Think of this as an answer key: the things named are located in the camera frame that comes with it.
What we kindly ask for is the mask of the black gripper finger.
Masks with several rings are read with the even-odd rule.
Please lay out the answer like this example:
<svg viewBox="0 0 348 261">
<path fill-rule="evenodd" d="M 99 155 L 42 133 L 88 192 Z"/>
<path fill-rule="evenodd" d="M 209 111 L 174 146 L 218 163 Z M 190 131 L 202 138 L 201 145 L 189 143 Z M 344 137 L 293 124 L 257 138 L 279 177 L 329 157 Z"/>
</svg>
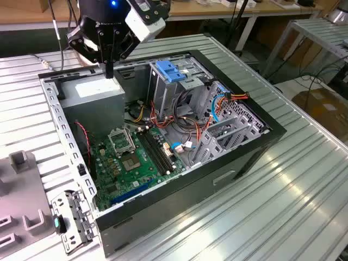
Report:
<svg viewBox="0 0 348 261">
<path fill-rule="evenodd" d="M 131 31 L 122 32 L 113 30 L 113 40 L 109 60 L 109 78 L 114 76 L 114 64 L 125 60 L 140 43 L 140 40 Z"/>
<path fill-rule="evenodd" d="M 97 27 L 76 27 L 67 34 L 69 46 L 88 61 L 99 63 L 106 79 L 109 79 L 109 52 L 103 40 L 104 32 Z"/>
</svg>

